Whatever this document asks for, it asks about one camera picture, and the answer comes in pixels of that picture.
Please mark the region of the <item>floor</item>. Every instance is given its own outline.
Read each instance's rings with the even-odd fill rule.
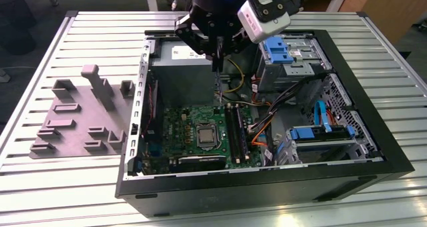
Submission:
[[[34,73],[33,68],[38,66],[66,11],[148,11],[146,0],[58,0],[57,7],[52,7],[48,0],[25,1],[37,20],[37,25],[29,30],[37,46],[32,52],[21,56],[10,55],[0,48],[0,68],[6,68],[4,71],[10,76],[8,83],[0,83],[0,133],[20,101]],[[158,10],[168,11],[170,2],[172,0],[157,0]],[[178,0],[177,10],[182,10],[184,3],[184,0]],[[409,29],[396,44],[399,51],[411,51],[407,61],[424,81],[427,81],[425,44],[427,31],[419,32],[415,27]]]

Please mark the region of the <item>green motherboard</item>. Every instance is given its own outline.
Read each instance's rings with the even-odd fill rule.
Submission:
[[[251,109],[240,106],[241,122],[244,128],[252,124]],[[209,126],[216,129],[216,146],[200,148],[200,136],[197,128]],[[168,174],[170,159],[173,157],[220,155],[225,156],[225,169],[259,167],[261,165],[257,147],[251,149],[248,158],[236,162],[232,159],[231,143],[228,138],[225,107],[224,106],[192,106],[182,108],[165,108],[162,117],[162,141],[160,145],[148,147],[156,155],[152,158],[150,168],[153,174]]]

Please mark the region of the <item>wire bundle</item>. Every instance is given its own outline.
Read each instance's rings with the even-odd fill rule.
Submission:
[[[320,73],[316,74],[313,76],[305,77],[303,78],[299,82],[296,82],[295,84],[292,84],[292,86],[281,92],[281,94],[279,95],[279,97],[275,99],[275,101],[271,103],[269,108],[267,110],[267,114],[265,116],[260,119],[260,121],[257,121],[251,127],[249,127],[249,131],[253,130],[255,128],[257,128],[259,126],[263,125],[263,127],[260,128],[257,134],[255,135],[255,138],[252,139],[251,143],[252,145],[263,145],[263,146],[271,146],[272,143],[261,143],[261,142],[256,142],[257,137],[260,136],[261,132],[267,129],[267,126],[271,124],[272,119],[273,119],[273,115],[279,110],[279,106],[288,101],[289,99],[292,99],[296,95],[296,93],[300,91],[300,89],[303,88],[304,84],[307,82],[311,82],[313,80],[319,80],[323,79],[325,76],[328,75],[328,73]]]

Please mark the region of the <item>yellow wire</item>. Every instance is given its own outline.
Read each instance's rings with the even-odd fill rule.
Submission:
[[[240,76],[241,76],[241,80],[240,80],[240,84],[239,84],[239,86],[236,88],[225,90],[223,93],[231,93],[231,92],[235,92],[236,90],[239,90],[241,88],[243,84],[244,84],[244,81],[245,81],[245,75],[243,74],[243,71],[241,71],[239,65],[231,59],[228,59],[228,61],[229,61],[229,63],[232,63],[232,65],[239,70]]]

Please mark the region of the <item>slotted metal surface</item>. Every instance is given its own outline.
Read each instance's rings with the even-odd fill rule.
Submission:
[[[145,30],[170,30],[184,13],[80,12],[66,17],[0,137],[0,225],[424,226],[427,219],[425,86],[367,18],[355,13],[292,16],[289,29],[324,29],[348,62],[415,172],[341,201],[146,219],[114,198],[120,156],[28,157],[54,97],[56,79],[97,64],[108,82],[136,78]]]

